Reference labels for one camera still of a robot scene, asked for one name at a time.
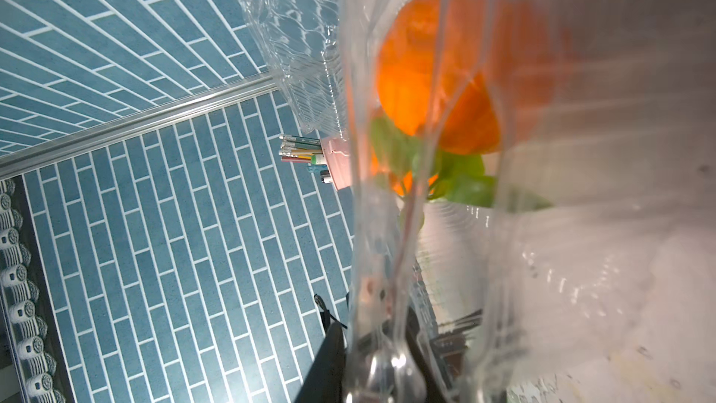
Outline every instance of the blue tile wall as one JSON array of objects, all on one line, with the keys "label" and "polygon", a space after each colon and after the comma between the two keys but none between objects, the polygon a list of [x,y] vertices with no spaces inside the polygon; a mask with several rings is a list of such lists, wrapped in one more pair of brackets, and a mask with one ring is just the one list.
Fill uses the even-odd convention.
[{"label": "blue tile wall", "polygon": [[25,175],[79,403],[288,402],[346,317],[352,196],[278,161],[278,93]]},{"label": "blue tile wall", "polygon": [[265,70],[236,0],[0,0],[0,155]]}]

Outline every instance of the blue brick tile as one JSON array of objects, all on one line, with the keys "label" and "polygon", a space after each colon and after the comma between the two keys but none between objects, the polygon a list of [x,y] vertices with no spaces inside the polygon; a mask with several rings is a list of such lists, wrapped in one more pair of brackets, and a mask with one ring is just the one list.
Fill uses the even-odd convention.
[{"label": "blue brick tile", "polygon": [[238,44],[231,37],[229,30],[219,20],[206,0],[179,0],[201,22],[202,26],[225,54],[240,51]]},{"label": "blue brick tile", "polygon": [[266,393],[266,391],[263,391],[259,394],[254,395],[251,400],[254,403],[269,403],[269,395]]},{"label": "blue brick tile", "polygon": [[[251,34],[250,34],[248,28],[240,28],[239,30],[235,31],[234,33],[238,36],[239,40],[241,40],[241,42],[244,45],[244,48],[246,49],[246,52],[251,57],[251,59],[254,60],[254,62],[256,63],[256,66],[262,66],[262,65],[266,64],[266,62],[264,61],[264,57],[261,56],[261,51],[259,51],[254,38],[251,37]],[[279,104],[279,103],[286,103],[286,100],[284,99],[283,101],[276,101],[276,104]]]},{"label": "blue brick tile", "polygon": [[266,266],[264,251],[261,249],[261,241],[256,233],[256,226],[252,218],[244,218],[238,222],[241,229],[241,238],[244,240],[244,250],[251,263],[251,270],[255,271]]},{"label": "blue brick tile", "polygon": [[256,110],[256,100],[255,99],[248,99],[244,100],[240,103],[241,105],[241,113],[244,116],[250,116],[254,115],[258,111]]},{"label": "blue brick tile", "polygon": [[132,27],[122,21],[117,15],[95,19],[94,23],[139,56],[156,51],[154,44],[132,29]]},{"label": "blue brick tile", "polygon": [[184,134],[189,134],[194,130],[191,127],[191,121],[189,121],[189,120],[180,121],[179,123],[176,124],[176,127],[177,127],[177,134],[179,134],[180,136],[183,136]]},{"label": "blue brick tile", "polygon": [[227,106],[224,109],[226,113],[226,122],[231,132],[231,138],[233,139],[233,145],[236,148],[243,147],[248,144],[248,138],[246,137],[246,130],[244,130],[244,121],[241,118],[241,112],[238,110],[238,105]]},{"label": "blue brick tile", "polygon": [[72,160],[68,159],[57,164],[59,171],[59,180],[62,183],[62,192],[65,196],[65,202],[79,199],[79,189],[77,188],[77,180],[75,177],[75,168]]},{"label": "blue brick tile", "polygon": [[127,296],[127,304],[132,314],[132,322],[137,334],[137,341],[144,341],[152,337],[152,327],[149,323],[147,314],[147,303],[144,301],[144,295],[139,285],[130,286],[125,289]]},{"label": "blue brick tile", "polygon": [[309,310],[315,308],[313,300],[313,293],[309,287],[309,281],[306,279],[306,273],[304,272],[304,266],[301,263],[301,259],[292,260],[286,263],[291,275],[291,284],[293,285],[293,291],[296,293],[296,300],[299,302],[299,309],[301,313],[306,313]]},{"label": "blue brick tile", "polygon": [[157,199],[164,200],[172,196],[172,187],[169,184],[169,176],[164,166],[161,149],[159,147],[148,149],[147,159],[149,161],[149,167],[152,170],[152,180],[157,192]]},{"label": "blue brick tile", "polygon": [[139,207],[139,203],[137,201],[137,194],[134,189],[127,158],[122,157],[113,160],[112,166],[114,166],[114,175],[117,177],[117,189],[120,191],[124,211],[129,212],[130,210],[136,209]]},{"label": "blue brick tile", "polygon": [[127,229],[129,229],[130,238],[132,239],[132,249],[138,252],[149,247],[147,234],[144,230],[144,221],[140,212],[132,212],[125,215],[127,220]]},{"label": "blue brick tile", "polygon": [[130,389],[135,403],[151,403],[152,398],[149,396],[149,388],[145,377],[130,380]]},{"label": "blue brick tile", "polygon": [[199,211],[202,227],[213,226],[216,224],[216,215],[214,215],[214,207],[211,203],[211,196],[208,189],[201,189],[194,192],[196,199],[196,207]]},{"label": "blue brick tile", "polygon": [[167,237],[173,240],[176,237],[184,235],[174,200],[162,202],[159,204],[159,207],[161,207],[162,210],[162,218],[164,219],[164,227],[167,229]]},{"label": "blue brick tile", "polygon": [[220,288],[232,335],[240,336],[247,333],[246,319],[244,318],[244,312],[241,310],[241,302],[238,300],[236,285],[233,282],[227,282],[221,285]]},{"label": "blue brick tile", "polygon": [[63,235],[55,241],[57,245],[57,256],[59,257],[59,265],[62,266],[62,274],[69,275],[76,273],[77,261],[75,259],[75,247],[72,245],[72,237]]},{"label": "blue brick tile", "polygon": [[286,267],[283,265],[283,255],[281,254],[276,238],[270,238],[264,241],[264,252],[266,252],[268,268],[271,271],[276,292],[291,288],[289,276],[286,274]]},{"label": "blue brick tile", "polygon": [[264,130],[261,128],[261,121],[258,117],[246,119],[246,130],[248,131],[249,139],[251,139],[251,146],[254,149],[258,168],[270,165],[273,154],[269,152],[269,147],[264,137]]},{"label": "blue brick tile", "polygon": [[104,213],[100,203],[100,195],[97,192],[97,184],[94,182],[94,173],[92,173],[91,169],[86,169],[77,173],[77,176],[79,177],[79,187],[82,189],[82,198],[85,201],[85,211],[87,211],[89,223],[100,221],[104,218]]},{"label": "blue brick tile", "polygon": [[336,242],[336,249],[338,250],[338,256],[341,259],[341,266],[345,268],[352,262],[353,247],[351,246],[350,238],[348,238],[346,227],[343,223],[341,215],[329,218],[328,224],[331,227],[331,233],[333,234],[333,239]]},{"label": "blue brick tile", "polygon": [[276,205],[279,202],[283,202],[281,187],[279,186],[279,181],[276,178],[276,172],[273,171],[273,168],[265,169],[261,172],[261,181],[264,183],[268,205]]},{"label": "blue brick tile", "polygon": [[97,341],[94,333],[83,334],[78,337],[79,348],[82,350],[82,360],[87,368],[89,387],[93,390],[103,387],[107,382],[104,379],[104,370],[100,353],[97,351]]},{"label": "blue brick tile", "polygon": [[238,367],[236,354],[233,352],[233,337],[229,333],[226,318],[217,316],[211,319],[211,330],[216,338],[216,348],[219,350],[221,365],[224,370],[232,370]]},{"label": "blue brick tile", "polygon": [[130,401],[130,392],[127,380],[122,376],[122,362],[119,355],[113,355],[104,360],[107,367],[107,375],[110,379],[110,389],[116,402]]},{"label": "blue brick tile", "polygon": [[154,268],[151,252],[146,251],[141,254],[137,254],[136,258],[139,276],[142,278],[142,286],[144,287],[144,294],[147,299],[147,305],[154,306],[162,303],[159,278],[157,276],[157,271]]},{"label": "blue brick tile", "polygon": [[277,207],[271,211],[273,222],[276,224],[276,233],[279,235],[284,257],[291,258],[299,254],[296,240],[293,238],[293,228],[286,213],[285,207]]},{"label": "blue brick tile", "polygon": [[326,276],[328,278],[328,284],[333,293],[334,299],[340,299],[346,294],[346,286],[343,283],[343,275],[341,273],[341,267],[338,264],[335,250],[332,246],[328,246],[321,250],[321,259],[323,260],[323,266],[326,268]]},{"label": "blue brick tile", "polygon": [[90,313],[87,310],[87,297],[82,287],[82,281],[78,275],[65,279],[67,287],[67,299],[69,300],[69,309],[72,312],[72,320],[75,322],[75,330],[77,333],[89,330],[92,327],[90,323]]},{"label": "blue brick tile", "polygon": [[271,277],[267,271],[262,271],[254,275],[256,280],[256,289],[261,297],[261,307],[264,309],[266,323],[268,325],[275,324],[282,320],[279,303],[276,300],[276,293],[271,286]]},{"label": "blue brick tile", "polygon": [[204,171],[201,167],[199,159],[199,151],[196,149],[196,143],[193,137],[185,137],[180,140],[181,150],[184,153],[184,161],[186,171],[189,174],[192,188],[201,187],[206,184],[204,180]]},{"label": "blue brick tile", "polygon": [[87,385],[87,379],[85,378],[85,368],[78,367],[70,371],[69,376],[72,380],[72,390],[75,392],[76,400],[81,403],[91,402],[90,387]]},{"label": "blue brick tile", "polygon": [[299,376],[299,370],[296,362],[291,354],[291,344],[289,337],[286,335],[286,329],[283,326],[273,327],[271,329],[271,339],[273,346],[276,348],[276,355],[279,357],[279,366],[284,380],[288,380]]},{"label": "blue brick tile", "polygon": [[321,325],[321,320],[318,317],[318,313],[312,313],[307,314],[304,316],[304,325],[306,326],[306,332],[309,335],[309,344],[311,346],[311,351],[314,353],[318,353],[318,349],[321,348],[321,343],[323,342],[323,326]]},{"label": "blue brick tile", "polygon": [[107,225],[110,227],[114,254],[117,257],[117,265],[120,268],[122,282],[125,285],[137,281],[137,268],[134,265],[132,248],[130,247],[125,219],[122,217],[120,201],[116,192],[108,192],[102,195],[104,209],[107,211]]},{"label": "blue brick tile", "polygon": [[152,85],[161,89],[165,94],[169,95],[169,97],[155,99],[154,102],[156,104],[169,103],[170,101],[172,101],[172,99],[180,99],[184,96],[189,95],[187,91],[185,91],[184,89],[176,85],[174,82],[166,78],[160,78],[158,80],[152,81]]},{"label": "blue brick tile", "polygon": [[315,279],[323,275],[321,262],[318,259],[318,250],[311,235],[311,229],[308,227],[296,230],[296,238],[301,248],[301,256],[306,264],[306,272],[310,279]]},{"label": "blue brick tile", "polygon": [[211,399],[210,399],[211,397],[209,397],[209,389],[206,387],[205,384],[200,384],[197,387],[193,387],[191,389],[191,395],[192,395],[192,398],[194,398],[194,402],[210,402],[211,401]]},{"label": "blue brick tile", "polygon": [[244,190],[244,181],[241,178],[236,178],[228,181],[227,184],[236,216],[240,218],[251,213],[251,208],[248,206],[248,200],[246,199],[246,191]]},{"label": "blue brick tile", "polygon": [[236,350],[238,357],[241,359],[241,368],[244,370],[244,376],[248,383],[248,390],[256,392],[264,389],[264,380],[261,378],[261,372],[258,369],[258,361],[256,361],[256,352],[251,345],[251,338],[241,338],[236,340]]},{"label": "blue brick tile", "polygon": [[301,391],[301,382],[292,381],[286,385],[286,390],[289,392],[289,401],[292,402],[298,397]]},{"label": "blue brick tile", "polygon": [[134,178],[141,179],[149,176],[141,139],[139,137],[133,137],[132,139],[126,140],[125,144],[127,145],[127,155],[130,158]]},{"label": "blue brick tile", "polygon": [[95,299],[89,303],[89,308],[92,310],[94,331],[97,333],[97,340],[100,342],[100,351],[103,355],[115,352],[117,345],[114,343],[114,332],[112,331],[112,322],[110,322],[107,304],[104,299]]},{"label": "blue brick tile", "polygon": [[209,40],[193,43],[192,48],[219,76],[225,77],[236,74],[233,67],[226,61],[226,58],[214,48]]},{"label": "blue brick tile", "polygon": [[219,215],[221,231],[226,241],[226,247],[228,249],[234,249],[241,246],[241,238],[236,229],[236,220],[234,219],[231,205],[226,194],[226,183],[222,179],[219,162],[217,159],[210,159],[206,161],[205,167],[213,202],[216,206],[216,212]]},{"label": "blue brick tile", "polygon": [[152,8],[183,40],[190,41],[203,36],[174,0],[161,0],[152,4]]},{"label": "blue brick tile", "polygon": [[256,291],[254,290],[254,282],[251,280],[251,270],[248,269],[248,264],[246,263],[244,250],[235,250],[229,253],[229,258],[233,273],[236,276],[236,283],[238,284],[242,302],[244,305],[254,302],[256,300]]},{"label": "blue brick tile", "polygon": [[57,235],[67,232],[69,226],[67,225],[65,207],[62,204],[62,196],[60,195],[57,181],[46,182],[43,188],[47,201],[47,209],[49,211],[49,220],[52,224],[52,231]]},{"label": "blue brick tile", "polygon": [[174,81],[182,85],[184,88],[192,88],[199,85],[199,82],[191,74],[189,74],[182,66],[174,62],[165,53],[149,56],[147,61],[156,67],[166,76],[171,77]]},{"label": "blue brick tile", "polygon": [[179,289],[179,282],[177,282],[174,274],[166,274],[161,278],[162,289],[164,290],[164,298],[167,302],[167,310],[169,311],[169,317],[172,320],[172,327],[179,328],[189,324],[189,319],[186,316],[186,310],[184,309],[184,298],[182,292]]},{"label": "blue brick tile", "polygon": [[167,379],[169,381],[169,388],[172,391],[172,397],[174,397],[175,403],[191,403],[189,397],[189,389],[186,387],[186,381],[184,381],[184,371],[181,369],[181,364],[176,363],[167,366]]},{"label": "blue brick tile", "polygon": [[107,292],[107,302],[110,304],[112,319],[127,316],[127,306],[125,305],[120,276],[117,274],[117,266],[113,263],[102,266],[102,279],[104,290]]},{"label": "blue brick tile", "polygon": [[233,154],[233,146],[228,135],[228,129],[226,126],[215,128],[213,134],[216,140],[216,148],[219,150],[219,158],[221,159],[224,175],[226,175],[227,178],[238,176],[238,164]]},{"label": "blue brick tile", "polygon": [[236,69],[241,72],[241,76],[248,78],[249,76],[256,75],[258,71],[251,61],[246,57],[246,54],[240,53],[237,56],[231,58],[231,63]]},{"label": "blue brick tile", "polygon": [[221,282],[231,277],[231,266],[228,263],[228,255],[221,239],[219,228],[212,228],[204,232],[206,242],[209,245],[209,256],[211,264],[216,272],[216,280]]},{"label": "blue brick tile", "polygon": [[216,278],[214,277],[211,263],[203,261],[197,263],[196,276],[201,286],[201,294],[206,304],[206,311],[209,316],[223,311],[221,300],[219,299],[219,289],[216,287]]},{"label": "blue brick tile", "polygon": [[182,165],[183,161],[173,126],[160,129],[159,135],[162,138],[162,148],[164,150],[164,157],[166,157],[167,160],[167,166],[171,168],[173,166]]},{"label": "blue brick tile", "polygon": [[211,111],[207,114],[209,117],[209,123],[211,127],[218,126],[222,123],[225,123],[226,120],[223,117],[223,110],[217,109],[216,111]]},{"label": "blue brick tile", "polygon": [[[63,83],[55,84],[52,87],[59,88],[59,86],[61,85],[63,85]],[[112,121],[118,117],[118,114],[116,113],[104,111],[95,106],[90,106],[87,103],[73,104],[72,106],[68,106],[67,109],[77,113],[85,114],[85,116],[99,121]],[[96,124],[96,122],[90,122],[88,124],[82,124],[82,126],[89,128],[91,126],[95,126]]]},{"label": "blue brick tile", "polygon": [[279,302],[281,303],[283,318],[286,322],[286,330],[291,337],[291,345],[298,346],[303,344],[306,342],[306,336],[304,336],[304,329],[301,325],[298,308],[293,301],[293,293],[281,294],[279,296]]},{"label": "blue brick tile", "polygon": [[206,121],[206,116],[192,119],[192,125],[194,126],[194,134],[201,151],[201,157],[209,157],[215,154],[214,142],[211,139],[211,130],[209,129],[208,121]]},{"label": "blue brick tile", "polygon": [[149,388],[152,391],[152,397],[158,399],[168,393],[167,382],[162,372],[162,362],[159,360],[157,346],[154,341],[139,346],[142,352],[142,361],[144,362]]},{"label": "blue brick tile", "polygon": [[226,375],[228,389],[231,393],[232,402],[247,402],[248,395],[246,387],[244,387],[244,379],[241,377],[241,371],[232,372]]},{"label": "blue brick tile", "polygon": [[135,341],[130,321],[128,319],[119,321],[114,324],[114,329],[117,332],[117,343],[120,345],[127,376],[131,377],[140,373],[142,363],[139,360],[137,341]]},{"label": "blue brick tile", "polygon": [[27,195],[30,200],[30,208],[33,213],[41,212],[45,209],[44,200],[42,199],[42,188],[40,186],[40,178],[37,171],[26,173],[23,176]]},{"label": "blue brick tile", "polygon": [[279,375],[279,369],[276,367],[276,360],[270,359],[262,363],[261,368],[264,370],[266,387],[268,387],[268,394],[271,396],[271,401],[287,402],[286,394],[283,391],[281,375]]},{"label": "blue brick tile", "polygon": [[274,110],[273,101],[271,100],[271,94],[264,94],[256,97],[258,102],[258,112],[261,114],[261,120],[264,122],[264,130],[266,130],[266,136],[271,137],[281,133],[279,127],[279,121],[276,118],[276,111]]},{"label": "blue brick tile", "polygon": [[238,150],[238,161],[241,165],[241,173],[244,175],[244,183],[248,192],[251,206],[254,209],[254,217],[261,237],[268,237],[273,233],[273,224],[269,217],[269,209],[266,206],[264,191],[255,169],[254,159],[248,148]]},{"label": "blue brick tile", "polygon": [[296,349],[296,360],[299,362],[299,369],[301,371],[301,377],[306,379],[311,370],[311,364],[313,359],[311,358],[311,350],[308,346]]},{"label": "blue brick tile", "polygon": [[100,190],[106,190],[114,186],[112,178],[112,167],[110,166],[110,158],[107,156],[105,148],[97,149],[92,152],[92,160],[94,161],[94,171],[97,174],[97,183]]},{"label": "blue brick tile", "polygon": [[268,358],[273,355],[273,350],[271,349],[269,334],[266,331],[264,317],[261,315],[261,307],[259,305],[252,305],[246,307],[245,311],[246,318],[248,319],[248,327],[251,336],[254,338],[256,354],[258,354],[259,359]]},{"label": "blue brick tile", "polygon": [[72,328],[72,319],[68,310],[62,310],[55,314],[59,336],[62,340],[62,353],[65,354],[67,366],[72,367],[82,362],[79,355],[79,348],[75,337],[75,329]]},{"label": "blue brick tile", "polygon": [[164,307],[159,307],[150,311],[152,317],[152,325],[154,326],[154,334],[159,352],[162,354],[162,362],[168,363],[178,358],[176,347],[174,345],[174,336],[172,327],[169,325],[169,318]]},{"label": "blue brick tile", "polygon": [[91,298],[102,294],[103,291],[82,202],[67,206],[67,213],[69,221],[72,223],[72,235],[75,238],[79,266],[82,269],[82,277],[85,280],[85,290],[87,291],[87,297]]},{"label": "blue brick tile", "polygon": [[102,390],[94,394],[94,403],[112,403],[109,390]]},{"label": "blue brick tile", "polygon": [[215,402],[226,402],[228,400],[228,393],[226,392],[226,386],[223,382],[223,374],[221,373],[221,367],[219,366],[219,360],[216,358],[216,352],[210,350],[201,354],[201,362],[204,364],[204,370],[206,371],[207,380],[209,381],[209,389],[211,390],[211,396]]},{"label": "blue brick tile", "polygon": [[201,371],[201,363],[199,362],[199,356],[194,338],[191,336],[191,329],[187,327],[179,330],[176,332],[176,336],[177,345],[179,345],[179,353],[181,354],[181,361],[184,364],[189,385],[191,386],[199,381],[203,381],[204,373]]},{"label": "blue brick tile", "polygon": [[186,309],[191,318],[191,327],[196,337],[196,345],[200,350],[206,349],[213,344],[211,339],[211,330],[209,329],[206,314],[204,312],[204,304],[201,302],[199,294],[194,294],[185,299]]},{"label": "blue brick tile", "polygon": [[201,235],[201,227],[196,216],[194,201],[191,197],[189,183],[186,180],[184,170],[179,168],[171,172],[172,184],[176,193],[177,203],[179,204],[179,212],[181,214],[184,230],[186,231],[187,240],[191,250],[191,256],[194,260],[200,260],[206,257],[206,248],[204,239]]},{"label": "blue brick tile", "polygon": [[318,196],[314,194],[307,197],[304,201],[306,202],[306,210],[311,220],[311,228],[316,236],[316,243],[319,247],[332,243],[331,234],[328,231],[326,218],[321,209],[321,203],[318,201]]},{"label": "blue brick tile", "polygon": [[164,271],[170,270],[173,265],[164,235],[164,224],[159,214],[159,208],[154,197],[154,192],[152,191],[151,183],[149,181],[138,182],[137,192],[139,194],[139,201],[142,203],[144,219],[147,222],[149,240],[152,245],[152,254],[157,263],[157,271],[163,273]]}]

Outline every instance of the plastic bag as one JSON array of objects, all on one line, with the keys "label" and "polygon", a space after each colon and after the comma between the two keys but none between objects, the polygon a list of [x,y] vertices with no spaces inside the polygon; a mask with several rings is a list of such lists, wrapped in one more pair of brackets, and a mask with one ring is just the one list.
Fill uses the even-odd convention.
[{"label": "plastic bag", "polygon": [[408,308],[461,401],[619,345],[713,128],[696,16],[687,0],[340,0],[347,401],[425,398]]},{"label": "plastic bag", "polygon": [[337,0],[238,0],[304,132],[345,138]]}]

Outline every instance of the orange fruit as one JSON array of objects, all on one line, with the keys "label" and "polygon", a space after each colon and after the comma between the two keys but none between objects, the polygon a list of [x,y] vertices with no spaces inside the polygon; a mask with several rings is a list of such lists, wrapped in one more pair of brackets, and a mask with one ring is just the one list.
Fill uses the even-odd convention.
[{"label": "orange fruit", "polygon": [[[493,0],[493,25],[485,35],[490,37],[485,50],[487,0],[447,3],[434,85],[440,0],[411,0],[399,11],[377,59],[381,107],[397,128],[421,137],[452,106],[439,147],[453,154],[495,151],[501,131],[490,91],[500,94],[508,112],[551,100],[555,76],[549,68],[533,68],[550,66],[556,59],[550,49],[548,21],[526,0]],[[547,74],[521,74],[526,68]],[[428,115],[433,86],[436,112]],[[517,138],[523,138],[532,124],[520,121]]]}]

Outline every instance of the crinkled plastic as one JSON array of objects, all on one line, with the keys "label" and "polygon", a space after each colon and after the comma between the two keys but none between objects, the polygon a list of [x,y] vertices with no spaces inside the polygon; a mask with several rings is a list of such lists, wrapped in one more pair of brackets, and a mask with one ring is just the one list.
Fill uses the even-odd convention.
[{"label": "crinkled plastic", "polygon": [[703,9],[340,0],[357,214],[347,401],[425,397],[409,307],[461,401],[619,345],[715,128]]},{"label": "crinkled plastic", "polygon": [[238,0],[301,129],[346,138],[337,0]]}]

